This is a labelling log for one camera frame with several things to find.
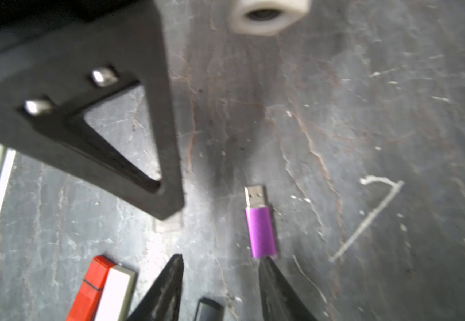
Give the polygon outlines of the clear usb cap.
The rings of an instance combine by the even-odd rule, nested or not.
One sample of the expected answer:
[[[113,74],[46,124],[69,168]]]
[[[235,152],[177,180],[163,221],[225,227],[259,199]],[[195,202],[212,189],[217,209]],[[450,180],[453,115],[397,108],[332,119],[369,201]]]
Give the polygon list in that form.
[[[183,212],[177,211],[169,218],[164,220],[155,219],[153,230],[156,233],[168,233],[180,231],[183,228]]]

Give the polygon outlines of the red usb drive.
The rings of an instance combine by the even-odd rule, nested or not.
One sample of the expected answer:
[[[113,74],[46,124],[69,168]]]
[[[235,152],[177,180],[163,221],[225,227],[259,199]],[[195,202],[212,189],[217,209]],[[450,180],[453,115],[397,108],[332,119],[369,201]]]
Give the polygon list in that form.
[[[93,320],[108,273],[115,263],[104,255],[93,257],[66,318],[67,321]]]

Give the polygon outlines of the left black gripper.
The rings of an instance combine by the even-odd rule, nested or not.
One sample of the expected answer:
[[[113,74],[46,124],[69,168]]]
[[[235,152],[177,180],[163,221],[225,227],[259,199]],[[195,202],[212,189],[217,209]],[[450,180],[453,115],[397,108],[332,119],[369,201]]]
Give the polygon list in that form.
[[[144,87],[162,176],[85,120]],[[184,207],[162,18],[154,1],[0,1],[0,144],[164,220]]]

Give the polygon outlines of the white usb drive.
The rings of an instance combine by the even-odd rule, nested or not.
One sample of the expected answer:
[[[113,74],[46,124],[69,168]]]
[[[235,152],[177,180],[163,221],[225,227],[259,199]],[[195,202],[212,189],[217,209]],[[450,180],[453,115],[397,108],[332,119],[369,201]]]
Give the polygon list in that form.
[[[120,265],[109,270],[94,321],[127,319],[136,278],[136,272]]]

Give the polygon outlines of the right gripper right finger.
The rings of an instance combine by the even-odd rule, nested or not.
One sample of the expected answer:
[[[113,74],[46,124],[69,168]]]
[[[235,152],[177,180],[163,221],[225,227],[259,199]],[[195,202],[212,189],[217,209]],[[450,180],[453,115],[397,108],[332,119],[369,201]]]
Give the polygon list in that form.
[[[259,262],[259,288],[263,320],[317,320],[270,257]]]

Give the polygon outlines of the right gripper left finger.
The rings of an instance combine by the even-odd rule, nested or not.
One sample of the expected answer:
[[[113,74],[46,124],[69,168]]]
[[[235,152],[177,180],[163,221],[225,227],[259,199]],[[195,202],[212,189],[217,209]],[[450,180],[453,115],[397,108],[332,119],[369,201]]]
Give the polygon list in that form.
[[[183,256],[175,254],[126,320],[178,320],[183,291],[183,274]]]

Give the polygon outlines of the black usb drive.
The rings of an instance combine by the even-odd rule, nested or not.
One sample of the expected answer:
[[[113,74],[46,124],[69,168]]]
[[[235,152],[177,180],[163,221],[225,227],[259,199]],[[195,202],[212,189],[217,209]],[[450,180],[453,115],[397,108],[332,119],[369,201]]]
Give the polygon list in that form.
[[[197,304],[194,321],[222,321],[224,307],[210,298],[201,298]]]

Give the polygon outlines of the purple usb drive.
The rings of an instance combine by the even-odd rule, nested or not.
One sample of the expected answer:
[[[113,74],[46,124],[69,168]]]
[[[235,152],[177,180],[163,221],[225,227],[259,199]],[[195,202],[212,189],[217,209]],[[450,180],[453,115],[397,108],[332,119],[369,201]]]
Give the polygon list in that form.
[[[252,257],[256,259],[277,255],[271,221],[271,210],[261,185],[245,187],[246,219]]]

